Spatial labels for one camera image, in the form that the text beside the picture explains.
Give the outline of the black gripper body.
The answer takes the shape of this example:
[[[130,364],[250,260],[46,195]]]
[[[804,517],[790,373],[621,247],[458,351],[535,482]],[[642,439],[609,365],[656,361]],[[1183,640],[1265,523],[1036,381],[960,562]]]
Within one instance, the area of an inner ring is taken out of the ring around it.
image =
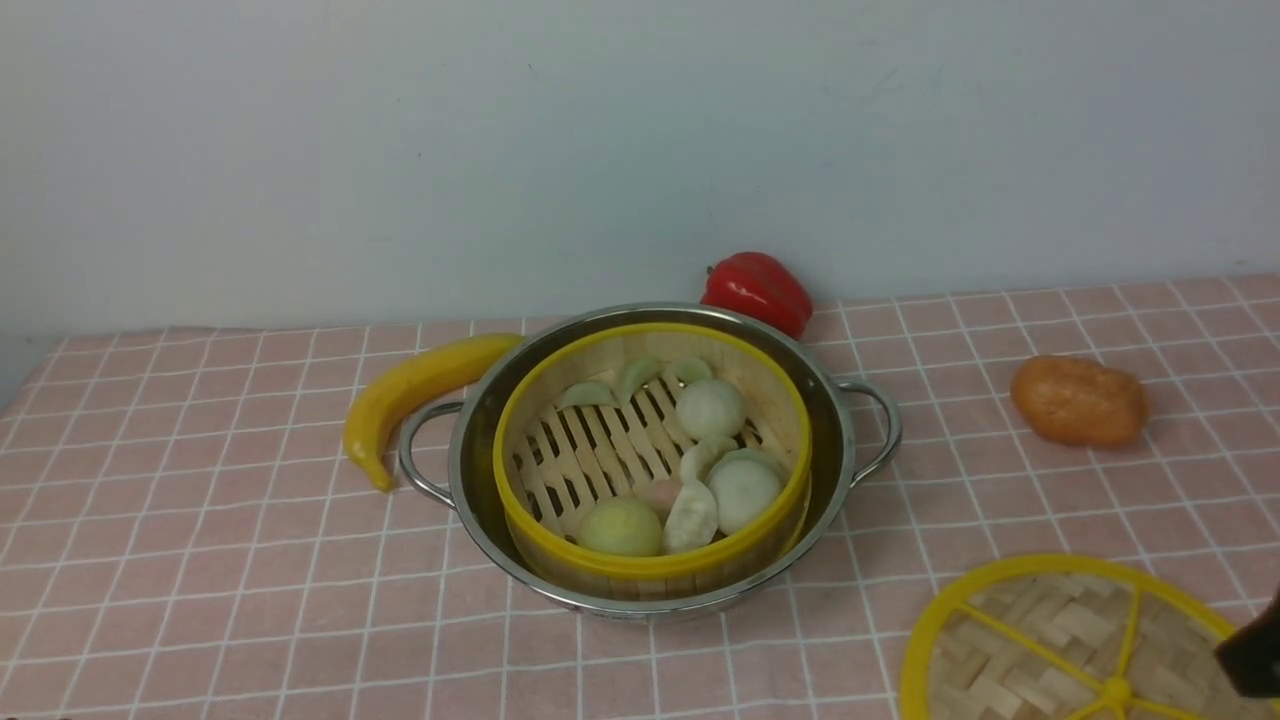
[[[1279,698],[1279,591],[1260,616],[1217,644],[1215,659],[1239,696]]]

